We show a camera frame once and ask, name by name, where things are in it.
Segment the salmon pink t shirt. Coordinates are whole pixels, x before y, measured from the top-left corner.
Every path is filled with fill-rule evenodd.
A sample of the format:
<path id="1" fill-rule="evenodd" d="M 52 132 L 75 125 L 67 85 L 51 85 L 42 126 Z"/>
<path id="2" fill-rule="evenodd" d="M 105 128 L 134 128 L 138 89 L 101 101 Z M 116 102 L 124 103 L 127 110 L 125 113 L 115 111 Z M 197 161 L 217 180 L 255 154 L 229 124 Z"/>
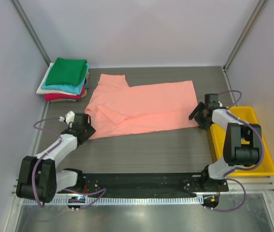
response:
<path id="1" fill-rule="evenodd" d="M 85 109 L 96 130 L 92 140 L 196 127 L 192 81 L 130 87 L 124 75 L 101 74 Z"/>

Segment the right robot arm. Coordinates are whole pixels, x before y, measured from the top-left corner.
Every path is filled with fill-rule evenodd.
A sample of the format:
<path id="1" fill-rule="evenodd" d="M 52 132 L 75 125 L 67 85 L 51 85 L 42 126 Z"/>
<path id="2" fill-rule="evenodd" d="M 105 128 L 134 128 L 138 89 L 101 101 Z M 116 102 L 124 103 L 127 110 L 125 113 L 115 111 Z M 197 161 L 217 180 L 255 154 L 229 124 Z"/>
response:
<path id="1" fill-rule="evenodd" d="M 203 130 L 217 124 L 225 131 L 223 156 L 201 172 L 199 184 L 203 190 L 215 191 L 229 174 L 251 171 L 261 165 L 265 155 L 261 126 L 236 117 L 231 107 L 222 106 L 218 94 L 206 94 L 188 118 Z"/>

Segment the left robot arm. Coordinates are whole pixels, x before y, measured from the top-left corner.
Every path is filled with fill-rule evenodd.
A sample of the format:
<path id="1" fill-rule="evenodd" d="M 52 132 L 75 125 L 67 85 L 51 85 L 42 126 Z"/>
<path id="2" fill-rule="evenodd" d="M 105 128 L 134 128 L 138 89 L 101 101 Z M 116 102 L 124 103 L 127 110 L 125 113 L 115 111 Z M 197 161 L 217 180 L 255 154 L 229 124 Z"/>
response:
<path id="1" fill-rule="evenodd" d="M 58 192 L 71 190 L 80 193 L 85 187 L 81 170 L 66 168 L 58 173 L 56 169 L 66 156 L 95 133 L 91 117 L 69 111 L 58 120 L 68 127 L 46 150 L 36 156 L 24 157 L 18 175 L 17 197 L 35 200 L 39 206 L 51 202 Z"/>

